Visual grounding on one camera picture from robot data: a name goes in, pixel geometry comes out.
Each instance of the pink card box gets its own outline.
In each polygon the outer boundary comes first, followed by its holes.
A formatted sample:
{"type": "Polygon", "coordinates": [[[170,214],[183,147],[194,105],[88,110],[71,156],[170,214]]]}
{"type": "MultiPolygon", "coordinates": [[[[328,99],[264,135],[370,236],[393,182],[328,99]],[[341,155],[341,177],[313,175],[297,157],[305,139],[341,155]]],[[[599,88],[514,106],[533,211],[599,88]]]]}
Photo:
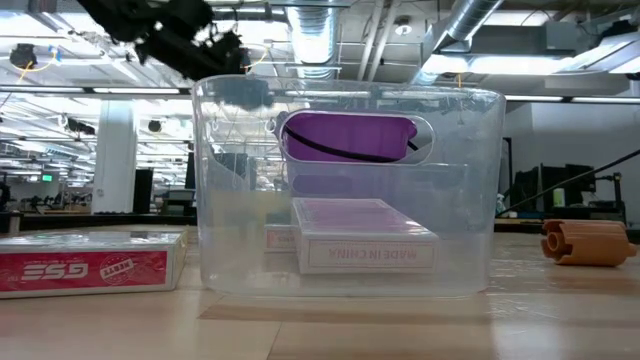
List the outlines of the pink card box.
{"type": "Polygon", "coordinates": [[[438,236],[379,199],[292,200],[300,272],[430,273],[438,236]]]}

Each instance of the red playing card box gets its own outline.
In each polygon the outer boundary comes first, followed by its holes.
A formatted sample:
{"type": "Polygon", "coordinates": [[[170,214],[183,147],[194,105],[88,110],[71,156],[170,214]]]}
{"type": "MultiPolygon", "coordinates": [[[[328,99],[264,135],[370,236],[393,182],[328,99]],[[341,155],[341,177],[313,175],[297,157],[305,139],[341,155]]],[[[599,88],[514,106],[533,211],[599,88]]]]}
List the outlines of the red playing card box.
{"type": "Polygon", "coordinates": [[[68,232],[0,239],[0,298],[173,290],[179,232],[68,232]]]}

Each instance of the wooden surface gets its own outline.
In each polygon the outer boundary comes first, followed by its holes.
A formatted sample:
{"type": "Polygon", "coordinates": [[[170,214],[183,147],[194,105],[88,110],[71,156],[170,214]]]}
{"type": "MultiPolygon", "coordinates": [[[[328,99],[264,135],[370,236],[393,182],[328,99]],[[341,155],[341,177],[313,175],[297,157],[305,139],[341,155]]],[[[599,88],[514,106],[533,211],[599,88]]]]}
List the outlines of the wooden surface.
{"type": "Polygon", "coordinates": [[[0,301],[0,358],[640,359],[638,258],[560,267],[539,237],[496,234],[490,287],[446,299],[217,294],[194,247],[173,292],[0,301]]]}

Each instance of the ceiling duct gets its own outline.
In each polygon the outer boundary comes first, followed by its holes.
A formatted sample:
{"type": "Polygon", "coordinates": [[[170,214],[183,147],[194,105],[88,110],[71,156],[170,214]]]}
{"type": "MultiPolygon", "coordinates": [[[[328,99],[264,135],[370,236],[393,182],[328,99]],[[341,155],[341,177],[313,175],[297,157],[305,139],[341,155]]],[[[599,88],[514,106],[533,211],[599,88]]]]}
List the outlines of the ceiling duct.
{"type": "Polygon", "coordinates": [[[336,70],[325,68],[334,59],[338,10],[318,7],[286,9],[291,24],[291,44],[296,61],[308,67],[298,69],[298,76],[309,79],[335,77],[336,70]]]}
{"type": "MultiPolygon", "coordinates": [[[[504,0],[457,0],[451,15],[431,26],[422,43],[423,61],[434,51],[461,43],[460,51],[468,51],[471,38],[504,0]]],[[[426,74],[422,69],[414,75],[412,84],[430,85],[437,75],[426,74]]]]}

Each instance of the white pillar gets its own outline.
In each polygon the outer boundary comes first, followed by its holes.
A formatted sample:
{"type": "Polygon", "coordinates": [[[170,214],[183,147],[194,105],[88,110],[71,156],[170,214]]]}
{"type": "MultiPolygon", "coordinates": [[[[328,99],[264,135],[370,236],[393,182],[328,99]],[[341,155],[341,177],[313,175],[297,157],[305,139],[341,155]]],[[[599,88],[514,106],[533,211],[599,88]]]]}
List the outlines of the white pillar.
{"type": "Polygon", "coordinates": [[[102,101],[91,212],[131,212],[138,121],[131,101],[102,101]]]}

